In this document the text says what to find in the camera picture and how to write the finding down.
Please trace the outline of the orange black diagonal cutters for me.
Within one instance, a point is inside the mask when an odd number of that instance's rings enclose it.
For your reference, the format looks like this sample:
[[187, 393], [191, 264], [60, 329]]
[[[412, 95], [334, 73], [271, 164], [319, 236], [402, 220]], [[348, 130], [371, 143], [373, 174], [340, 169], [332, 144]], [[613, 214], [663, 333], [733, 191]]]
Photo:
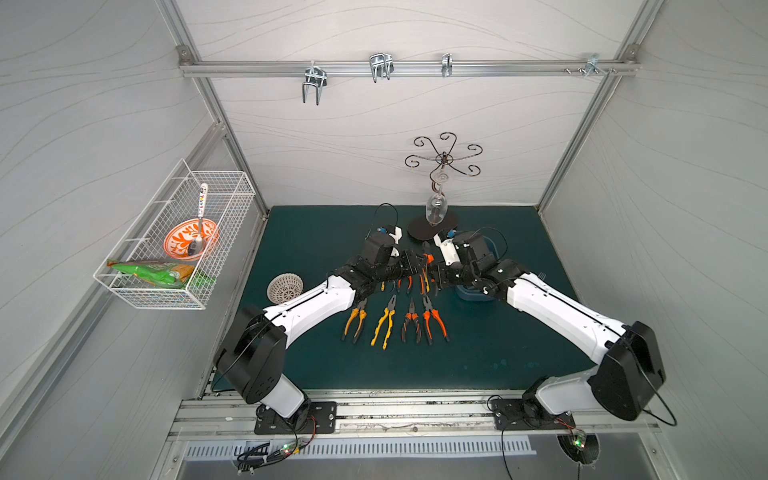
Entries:
[[423, 265], [422, 274], [421, 274], [421, 278], [423, 280], [423, 293], [428, 294], [431, 289], [429, 268], [431, 263], [434, 261], [434, 256], [432, 254], [431, 246], [428, 241], [422, 242], [422, 255], [424, 257], [424, 265]]

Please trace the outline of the deli yellow long nose pliers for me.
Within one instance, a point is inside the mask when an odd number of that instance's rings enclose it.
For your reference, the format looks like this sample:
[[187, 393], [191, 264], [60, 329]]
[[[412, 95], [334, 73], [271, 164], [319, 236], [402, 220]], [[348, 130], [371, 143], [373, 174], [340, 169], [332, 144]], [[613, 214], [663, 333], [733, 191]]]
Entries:
[[397, 303], [397, 294], [393, 294], [387, 303], [382, 317], [379, 319], [376, 329], [374, 331], [374, 337], [370, 342], [371, 346], [376, 344], [379, 337], [382, 338], [381, 348], [386, 350], [388, 347], [388, 341], [391, 336], [393, 328], [393, 316], [395, 314], [395, 307]]

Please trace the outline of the yellow handled end nippers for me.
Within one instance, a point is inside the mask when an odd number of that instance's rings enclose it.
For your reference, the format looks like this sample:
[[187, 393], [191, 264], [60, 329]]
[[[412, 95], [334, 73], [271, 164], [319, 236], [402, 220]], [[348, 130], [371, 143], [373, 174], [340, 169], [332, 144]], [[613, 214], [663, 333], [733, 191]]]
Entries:
[[360, 335], [362, 333], [364, 321], [367, 316], [367, 312], [365, 310], [367, 302], [368, 302], [368, 299], [364, 298], [354, 306], [345, 324], [344, 331], [341, 336], [342, 341], [344, 341], [350, 335], [351, 332], [353, 332], [352, 343], [356, 344], [359, 341]]

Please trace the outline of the orange striped black pliers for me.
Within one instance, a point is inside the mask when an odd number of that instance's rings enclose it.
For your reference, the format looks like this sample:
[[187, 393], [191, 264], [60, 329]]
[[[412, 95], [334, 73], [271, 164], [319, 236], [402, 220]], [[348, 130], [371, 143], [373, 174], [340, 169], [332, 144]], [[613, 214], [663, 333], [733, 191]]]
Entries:
[[405, 320], [401, 329], [401, 341], [403, 343], [407, 342], [407, 332], [410, 326], [414, 327], [414, 332], [416, 335], [415, 343], [419, 344], [422, 341], [422, 331], [420, 326], [420, 317], [416, 312], [415, 302], [413, 299], [411, 299], [409, 302], [408, 310], [405, 314]]

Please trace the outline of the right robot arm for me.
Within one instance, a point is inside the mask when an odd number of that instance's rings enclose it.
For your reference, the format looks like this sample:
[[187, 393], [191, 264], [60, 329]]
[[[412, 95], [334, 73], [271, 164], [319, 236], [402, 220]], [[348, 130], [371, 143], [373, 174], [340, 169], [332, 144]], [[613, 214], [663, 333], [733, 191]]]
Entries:
[[555, 420], [571, 411], [603, 410], [624, 421], [647, 412], [666, 381], [655, 332], [604, 316], [548, 285], [511, 259], [497, 258], [476, 232], [433, 238], [442, 261], [429, 270], [439, 286], [461, 285], [504, 301], [580, 349], [593, 367], [537, 380], [522, 396], [525, 414]]

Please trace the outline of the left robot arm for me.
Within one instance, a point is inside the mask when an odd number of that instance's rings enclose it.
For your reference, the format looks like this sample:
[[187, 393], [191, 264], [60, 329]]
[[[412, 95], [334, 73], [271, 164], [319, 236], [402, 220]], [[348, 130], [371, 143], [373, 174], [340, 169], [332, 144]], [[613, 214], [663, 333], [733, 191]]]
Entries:
[[279, 305], [250, 306], [238, 312], [215, 357], [217, 373], [246, 403], [265, 405], [291, 427], [302, 428], [310, 400], [284, 374], [290, 345], [322, 321], [369, 297], [380, 283], [418, 275], [426, 266], [426, 257], [399, 248], [391, 235], [370, 233], [362, 253], [328, 273], [315, 288]]

